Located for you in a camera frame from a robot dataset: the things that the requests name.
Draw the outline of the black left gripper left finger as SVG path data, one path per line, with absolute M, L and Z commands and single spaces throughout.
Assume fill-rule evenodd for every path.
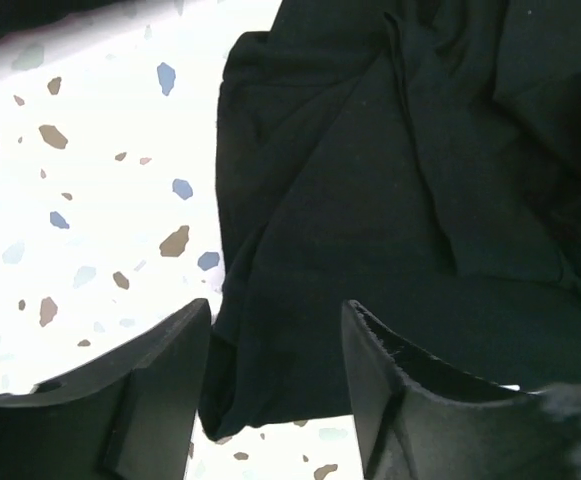
M 196 299 L 31 394 L 0 395 L 0 479 L 182 479 L 210 325 Z

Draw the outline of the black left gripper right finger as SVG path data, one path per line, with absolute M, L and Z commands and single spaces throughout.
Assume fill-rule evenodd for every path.
M 461 371 L 356 301 L 342 350 L 367 479 L 581 479 L 581 384 L 515 391 Z

